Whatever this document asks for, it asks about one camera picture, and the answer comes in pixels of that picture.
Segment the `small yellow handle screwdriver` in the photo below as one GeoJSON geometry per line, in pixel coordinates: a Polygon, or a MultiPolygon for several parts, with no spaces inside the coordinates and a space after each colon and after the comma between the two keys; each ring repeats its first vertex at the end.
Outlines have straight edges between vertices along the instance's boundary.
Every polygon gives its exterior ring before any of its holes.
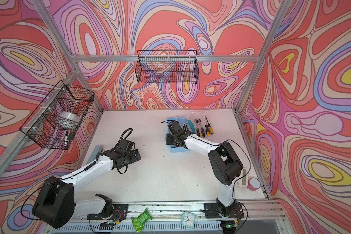
{"type": "Polygon", "coordinates": [[[210,134],[210,135],[213,135],[214,132],[213,132],[213,129],[212,129],[212,127],[211,127],[211,125],[210,125],[209,122],[207,122],[207,126],[208,126],[208,132],[209,132],[209,134],[210,134]]]}

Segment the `light blue plastic tool box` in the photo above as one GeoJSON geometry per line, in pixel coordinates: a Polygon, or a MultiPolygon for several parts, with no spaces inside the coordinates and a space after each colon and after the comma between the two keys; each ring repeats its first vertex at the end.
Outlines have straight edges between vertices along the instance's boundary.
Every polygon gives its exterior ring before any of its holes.
{"type": "Polygon", "coordinates": [[[171,153],[182,153],[195,151],[207,156],[210,151],[215,150],[219,144],[199,137],[193,131],[188,131],[186,126],[182,126],[185,118],[170,118],[164,121],[167,124],[168,132],[165,135],[165,143],[171,153]]]}

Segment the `ratchet wrench dark handle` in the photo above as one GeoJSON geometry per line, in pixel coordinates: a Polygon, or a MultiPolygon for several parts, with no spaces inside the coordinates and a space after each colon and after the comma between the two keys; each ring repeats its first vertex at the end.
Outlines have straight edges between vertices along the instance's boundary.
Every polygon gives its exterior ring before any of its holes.
{"type": "Polygon", "coordinates": [[[205,137],[205,131],[204,131],[204,128],[202,126],[201,119],[198,119],[198,125],[199,125],[199,128],[200,128],[201,136],[205,137]]]}

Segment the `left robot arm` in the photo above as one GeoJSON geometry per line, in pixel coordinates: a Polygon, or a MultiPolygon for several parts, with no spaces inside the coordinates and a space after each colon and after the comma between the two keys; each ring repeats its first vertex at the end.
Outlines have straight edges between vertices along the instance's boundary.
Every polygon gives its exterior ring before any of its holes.
{"type": "Polygon", "coordinates": [[[121,169],[127,169],[128,165],[140,159],[135,143],[120,139],[114,148],[97,153],[86,166],[60,178],[49,177],[40,189],[32,215],[53,228],[60,228],[70,219],[82,216],[111,219],[115,207],[108,196],[96,194],[89,199],[77,199],[75,196],[101,175],[115,169],[122,174],[121,169]]]}

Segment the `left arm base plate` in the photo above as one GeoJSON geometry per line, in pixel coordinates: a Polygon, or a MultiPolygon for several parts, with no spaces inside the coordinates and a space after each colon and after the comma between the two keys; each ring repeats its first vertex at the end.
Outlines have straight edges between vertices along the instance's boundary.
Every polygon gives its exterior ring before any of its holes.
{"type": "Polygon", "coordinates": [[[128,204],[113,204],[112,209],[108,212],[103,211],[100,214],[89,214],[87,220],[113,220],[123,221],[127,218],[128,204]]]}

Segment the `teal utility knife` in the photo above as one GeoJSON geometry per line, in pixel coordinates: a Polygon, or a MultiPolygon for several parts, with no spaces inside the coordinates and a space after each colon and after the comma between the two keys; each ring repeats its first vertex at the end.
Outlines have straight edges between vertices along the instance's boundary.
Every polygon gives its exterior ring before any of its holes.
{"type": "Polygon", "coordinates": [[[195,131],[195,127],[194,127],[194,124],[192,123],[192,121],[191,121],[191,120],[188,120],[188,123],[189,123],[191,129],[192,129],[193,131],[195,131]]]}

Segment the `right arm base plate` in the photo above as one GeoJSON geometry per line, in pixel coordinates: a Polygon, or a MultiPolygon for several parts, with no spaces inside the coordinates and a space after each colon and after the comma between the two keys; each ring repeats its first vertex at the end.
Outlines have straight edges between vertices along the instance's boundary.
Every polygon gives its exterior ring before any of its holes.
{"type": "Polygon", "coordinates": [[[242,204],[233,202],[230,206],[225,207],[220,202],[205,203],[204,209],[201,210],[207,219],[211,218],[235,218],[241,220],[245,217],[242,204]]]}

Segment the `screwdriver black orange handle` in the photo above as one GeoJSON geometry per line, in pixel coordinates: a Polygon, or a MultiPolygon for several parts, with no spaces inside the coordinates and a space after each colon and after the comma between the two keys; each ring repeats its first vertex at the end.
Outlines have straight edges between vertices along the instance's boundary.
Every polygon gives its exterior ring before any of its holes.
{"type": "Polygon", "coordinates": [[[209,137],[211,135],[210,129],[209,129],[209,123],[208,123],[207,117],[205,117],[205,119],[206,119],[205,132],[206,132],[206,136],[209,137]]]}

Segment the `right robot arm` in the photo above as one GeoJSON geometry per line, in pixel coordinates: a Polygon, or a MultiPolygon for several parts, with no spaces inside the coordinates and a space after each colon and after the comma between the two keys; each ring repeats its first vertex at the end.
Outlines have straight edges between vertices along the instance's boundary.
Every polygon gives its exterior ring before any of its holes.
{"type": "Polygon", "coordinates": [[[219,195],[215,208],[227,216],[237,202],[234,196],[235,182],[239,178],[243,163],[227,141],[212,142],[197,136],[191,131],[185,131],[176,120],[166,121],[169,133],[166,134],[167,145],[196,151],[208,158],[212,171],[219,181],[219,195]]]}

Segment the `large yellow black utility knife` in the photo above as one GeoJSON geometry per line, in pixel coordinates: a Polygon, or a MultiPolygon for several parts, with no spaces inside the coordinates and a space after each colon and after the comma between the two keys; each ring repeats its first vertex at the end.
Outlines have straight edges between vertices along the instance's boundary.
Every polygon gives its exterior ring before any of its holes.
{"type": "Polygon", "coordinates": [[[188,132],[188,127],[187,127],[187,124],[186,124],[186,123],[183,124],[183,129],[184,129],[185,133],[188,132]]]}

